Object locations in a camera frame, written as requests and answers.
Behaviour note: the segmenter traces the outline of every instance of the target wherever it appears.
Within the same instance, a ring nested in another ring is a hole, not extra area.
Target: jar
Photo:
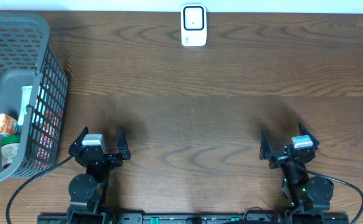
[[[1,165],[5,169],[12,164],[19,150],[20,135],[7,136],[1,139]]]

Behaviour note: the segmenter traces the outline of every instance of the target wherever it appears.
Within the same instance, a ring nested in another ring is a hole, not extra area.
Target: wooden tabletop
[[[84,126],[115,149],[125,126],[131,160],[111,173],[117,211],[282,210],[281,170],[258,158],[260,130],[276,144],[298,122],[320,141],[307,168],[363,191],[363,15],[208,14],[204,47],[181,45],[180,14],[36,12],[70,76],[58,161]],[[13,223],[65,213],[74,160],[31,182]],[[0,183],[0,223],[24,180]],[[354,218],[361,199],[335,184],[332,212]],[[363,215],[358,223],[363,223]]]

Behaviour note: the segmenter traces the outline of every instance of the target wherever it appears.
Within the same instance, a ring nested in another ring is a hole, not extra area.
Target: white wall
[[[185,0],[0,0],[5,10],[179,12]],[[363,0],[200,0],[209,12],[363,13]]]

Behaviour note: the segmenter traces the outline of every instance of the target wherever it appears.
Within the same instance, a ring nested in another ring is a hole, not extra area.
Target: gray plastic basket
[[[33,86],[18,130],[19,151],[6,169],[0,145],[0,181],[30,177],[55,165],[68,79],[48,44],[49,35],[40,16],[0,13],[0,113],[18,119],[22,87]]]

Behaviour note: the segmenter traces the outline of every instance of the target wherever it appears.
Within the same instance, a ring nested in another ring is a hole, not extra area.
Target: black cable
[[[252,208],[249,208],[246,212],[245,212],[245,214],[243,214],[243,220],[246,220],[247,219],[247,215],[249,214],[249,211],[250,210],[252,210],[252,209],[254,209],[254,208],[258,208],[258,209],[260,209],[261,211],[263,211],[264,212],[264,215],[266,215],[267,216],[267,218],[271,221],[271,218],[267,215],[267,213],[262,209],[262,208],[260,208],[260,207],[258,207],[258,206],[254,206],[254,207],[252,207]]]
[[[30,182],[32,182],[32,180],[43,176],[44,174],[62,166],[64,163],[68,162],[71,158],[73,158],[74,155],[69,156],[68,158],[66,158],[64,161],[58,163],[57,165],[51,167],[50,169],[46,169],[45,171],[39,172],[38,174],[33,175],[30,179],[28,179],[27,181],[25,181],[16,191],[15,193],[12,195],[11,199],[9,200],[8,204],[7,204],[7,210],[6,210],[6,218],[7,218],[7,224],[11,224],[11,219],[9,218],[9,210],[11,208],[12,202],[14,201],[15,197],[17,196],[17,194]]]
[[[343,184],[343,185],[346,185],[348,187],[351,187],[352,189],[356,190],[360,196],[361,196],[361,207],[360,207],[360,210],[358,211],[356,217],[354,217],[353,221],[350,222],[350,224],[355,224],[356,221],[360,218],[361,216],[361,213],[363,212],[363,193],[362,191],[360,190],[360,188],[350,184],[350,183],[347,183],[346,181],[343,181],[343,180],[339,180],[339,179],[336,179],[334,177],[330,177],[330,176],[326,176],[326,175],[323,175],[323,174],[319,174],[319,173],[316,173],[316,172],[313,172],[313,171],[310,171],[310,170],[307,170],[303,167],[301,167],[299,164],[297,164],[295,161],[294,161],[296,167],[299,169],[299,170],[302,170],[303,172],[306,172],[308,174],[312,174],[312,175],[316,175],[318,177],[322,177],[322,178],[325,178],[325,179],[328,179],[328,180],[331,180],[331,181],[335,181],[335,182],[338,182],[340,184]]]

